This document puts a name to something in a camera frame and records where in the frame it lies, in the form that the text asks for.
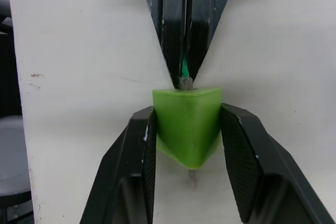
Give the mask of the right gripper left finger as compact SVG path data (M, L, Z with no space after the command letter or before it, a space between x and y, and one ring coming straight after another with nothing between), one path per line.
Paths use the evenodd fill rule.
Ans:
M81 223L152 223L157 119L153 107L135 112L103 156Z

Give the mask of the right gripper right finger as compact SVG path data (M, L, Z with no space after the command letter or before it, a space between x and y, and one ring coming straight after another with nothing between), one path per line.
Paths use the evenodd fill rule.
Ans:
M291 156L257 116L222 104L226 169L242 223L333 223Z

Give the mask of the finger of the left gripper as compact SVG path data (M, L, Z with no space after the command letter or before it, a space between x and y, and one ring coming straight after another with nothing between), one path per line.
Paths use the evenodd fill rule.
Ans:
M188 4L187 65L192 78L205 59L227 0L191 0Z
M185 36L186 0L147 0L173 86L179 87Z

